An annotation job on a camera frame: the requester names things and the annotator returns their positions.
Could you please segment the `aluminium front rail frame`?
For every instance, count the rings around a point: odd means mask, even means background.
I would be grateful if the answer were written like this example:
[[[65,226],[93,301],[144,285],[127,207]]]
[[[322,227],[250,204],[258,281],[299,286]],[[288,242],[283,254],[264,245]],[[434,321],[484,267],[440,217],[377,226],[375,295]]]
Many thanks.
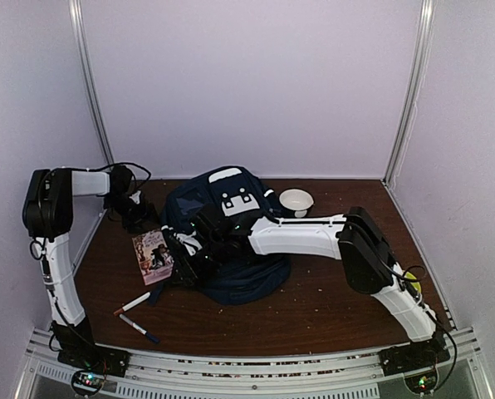
[[[495,398],[493,380],[471,328],[451,332],[458,356],[439,363],[439,385],[422,397],[409,389],[419,371],[388,375],[379,353],[388,347],[281,357],[204,357],[125,349],[123,377],[108,376],[92,398]],[[57,361],[51,334],[34,329],[11,398],[80,398],[76,368]]]

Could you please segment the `pink illustrated paperback book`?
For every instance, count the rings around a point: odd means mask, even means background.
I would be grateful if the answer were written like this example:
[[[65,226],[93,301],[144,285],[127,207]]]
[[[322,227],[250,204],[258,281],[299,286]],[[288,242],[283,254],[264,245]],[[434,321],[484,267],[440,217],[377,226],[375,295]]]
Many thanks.
[[[173,275],[174,258],[160,229],[135,236],[132,244],[145,286],[162,282]]]

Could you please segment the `right aluminium corner post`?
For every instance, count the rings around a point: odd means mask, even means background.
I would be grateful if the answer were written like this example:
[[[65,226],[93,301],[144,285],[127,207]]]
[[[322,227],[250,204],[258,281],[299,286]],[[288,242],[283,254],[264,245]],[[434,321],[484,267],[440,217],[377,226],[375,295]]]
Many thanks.
[[[395,141],[385,171],[384,183],[387,187],[393,187],[395,184],[396,176],[399,173],[406,152],[410,133],[414,124],[414,118],[417,114],[419,90],[424,82],[433,36],[435,8],[436,1],[425,0],[421,2],[409,81],[404,96],[404,103],[395,135]]]

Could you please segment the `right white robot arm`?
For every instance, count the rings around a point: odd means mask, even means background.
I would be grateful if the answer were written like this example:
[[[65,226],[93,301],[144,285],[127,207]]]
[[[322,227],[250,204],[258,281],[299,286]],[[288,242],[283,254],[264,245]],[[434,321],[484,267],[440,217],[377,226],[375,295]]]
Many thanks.
[[[224,214],[205,205],[179,229],[167,223],[165,238],[178,250],[179,264],[192,283],[208,282],[225,264],[254,256],[307,254],[342,262],[346,281],[357,293],[376,298],[413,342],[407,358],[424,367],[439,354],[439,322],[415,288],[369,214],[355,207],[322,218],[278,218],[263,209]]]

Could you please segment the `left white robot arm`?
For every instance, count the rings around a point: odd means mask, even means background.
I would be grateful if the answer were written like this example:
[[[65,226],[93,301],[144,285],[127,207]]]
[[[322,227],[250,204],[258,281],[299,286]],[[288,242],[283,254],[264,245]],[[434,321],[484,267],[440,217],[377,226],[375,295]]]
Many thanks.
[[[70,258],[74,199],[100,198],[104,210],[120,216],[126,232],[144,233],[159,224],[159,216],[141,191],[143,183],[135,181],[132,166],[140,168],[131,162],[118,162],[96,169],[34,170],[22,208],[22,222],[31,239],[30,253],[41,265],[56,339],[84,369],[96,367],[101,352],[76,291]]]

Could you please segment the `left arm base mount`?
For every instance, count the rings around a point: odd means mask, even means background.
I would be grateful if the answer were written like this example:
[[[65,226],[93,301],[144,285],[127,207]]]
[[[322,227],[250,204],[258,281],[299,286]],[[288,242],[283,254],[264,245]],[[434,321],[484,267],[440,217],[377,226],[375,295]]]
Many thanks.
[[[75,368],[70,385],[78,397],[90,398],[98,394],[108,376],[125,376],[130,360],[127,351],[94,343],[89,328],[52,322],[51,331],[49,348],[56,352],[59,363]]]

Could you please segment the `white and navy bowl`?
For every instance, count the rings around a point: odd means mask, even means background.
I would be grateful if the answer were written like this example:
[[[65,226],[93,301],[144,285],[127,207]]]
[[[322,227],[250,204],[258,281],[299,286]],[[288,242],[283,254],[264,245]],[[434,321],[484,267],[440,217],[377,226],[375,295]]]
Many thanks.
[[[279,195],[279,202],[283,207],[283,213],[287,218],[304,218],[314,205],[314,199],[305,190],[289,189]]]

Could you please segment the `lime green bowl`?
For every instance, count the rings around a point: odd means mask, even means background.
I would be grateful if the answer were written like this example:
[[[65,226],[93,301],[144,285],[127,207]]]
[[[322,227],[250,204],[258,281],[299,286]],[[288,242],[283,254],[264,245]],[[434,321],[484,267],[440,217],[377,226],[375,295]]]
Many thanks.
[[[410,285],[418,293],[422,293],[421,283],[420,283],[420,281],[418,280],[418,278],[413,273],[411,273],[409,270],[405,270],[404,273],[403,273],[403,277],[406,278],[409,281]]]

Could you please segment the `navy blue student backpack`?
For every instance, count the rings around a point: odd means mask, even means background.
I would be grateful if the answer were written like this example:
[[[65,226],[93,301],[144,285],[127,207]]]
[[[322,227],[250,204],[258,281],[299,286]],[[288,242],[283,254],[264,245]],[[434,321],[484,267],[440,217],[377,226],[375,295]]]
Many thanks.
[[[273,189],[249,170],[227,165],[187,180],[167,196],[160,212],[160,229],[170,253],[175,233],[190,234],[189,219],[205,205],[213,205],[232,220],[228,240],[239,242],[239,255],[223,264],[217,273],[194,287],[174,285],[170,278],[152,292],[151,303],[168,286],[193,289],[221,305],[242,305],[266,297],[284,283],[291,272],[285,254],[258,255],[248,242],[255,221],[262,216],[281,218],[283,207]]]

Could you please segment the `blue capped white marker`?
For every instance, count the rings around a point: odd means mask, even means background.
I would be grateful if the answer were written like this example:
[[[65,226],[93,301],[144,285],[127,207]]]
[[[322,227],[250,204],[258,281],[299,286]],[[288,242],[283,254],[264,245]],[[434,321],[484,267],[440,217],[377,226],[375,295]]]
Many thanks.
[[[134,330],[145,336],[149,341],[151,341],[154,344],[159,343],[159,339],[150,333],[148,330],[142,328],[138,323],[135,323],[132,321],[130,318],[126,317],[123,313],[118,315],[119,319],[128,324],[130,327],[132,327]]]

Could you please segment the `left aluminium corner post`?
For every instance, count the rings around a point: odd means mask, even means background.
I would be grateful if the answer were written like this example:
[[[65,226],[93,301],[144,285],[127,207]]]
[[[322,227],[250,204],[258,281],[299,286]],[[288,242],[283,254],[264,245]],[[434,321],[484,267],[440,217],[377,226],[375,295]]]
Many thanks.
[[[86,100],[91,113],[92,123],[96,137],[99,141],[100,152],[107,164],[115,162],[113,150],[105,128],[100,101],[96,90],[96,83],[91,65],[91,58],[86,40],[86,29],[83,20],[82,4],[79,0],[69,0],[68,7],[71,25],[74,32],[76,47],[81,64],[81,73],[86,90]]]

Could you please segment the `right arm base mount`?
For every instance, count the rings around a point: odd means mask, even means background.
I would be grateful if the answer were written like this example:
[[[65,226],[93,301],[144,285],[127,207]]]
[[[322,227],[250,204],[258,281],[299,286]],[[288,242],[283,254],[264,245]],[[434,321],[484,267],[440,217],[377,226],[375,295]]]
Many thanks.
[[[450,359],[444,336],[436,332],[427,341],[393,346],[378,353],[384,376],[404,375],[407,389],[420,396],[439,387],[438,365]]]

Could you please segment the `red tipped white marker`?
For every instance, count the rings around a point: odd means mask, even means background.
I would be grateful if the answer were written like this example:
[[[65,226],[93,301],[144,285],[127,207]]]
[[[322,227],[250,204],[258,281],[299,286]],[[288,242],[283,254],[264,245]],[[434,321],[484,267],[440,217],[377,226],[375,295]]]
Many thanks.
[[[131,310],[132,308],[142,304],[143,302],[147,301],[150,297],[150,292],[146,292],[142,295],[140,295],[138,298],[128,302],[127,304],[124,304],[122,307],[118,308],[117,310],[115,310],[113,312],[113,314],[117,317],[119,316],[120,314],[122,313],[125,313],[129,310]]]

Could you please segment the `aluminium corner post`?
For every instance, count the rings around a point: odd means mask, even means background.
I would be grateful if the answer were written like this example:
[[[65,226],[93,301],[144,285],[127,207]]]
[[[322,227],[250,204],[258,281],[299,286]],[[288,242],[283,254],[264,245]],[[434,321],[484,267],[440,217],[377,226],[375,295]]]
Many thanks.
[[[395,135],[395,141],[385,171],[384,183],[387,187],[393,187],[395,184],[396,176],[399,173],[406,152],[410,133],[414,124],[414,118],[417,114],[419,90],[424,82],[433,36],[435,8],[436,1],[425,0],[421,2],[409,81],[404,96],[404,103]]]
[[[96,83],[91,65],[91,58],[86,40],[86,29],[83,20],[82,4],[79,0],[69,0],[68,7],[71,25],[74,32],[76,47],[81,64],[81,73],[86,90],[86,100],[91,113],[92,123],[96,137],[99,141],[100,152],[107,164],[115,162],[113,150],[105,128],[100,101],[96,90]]]

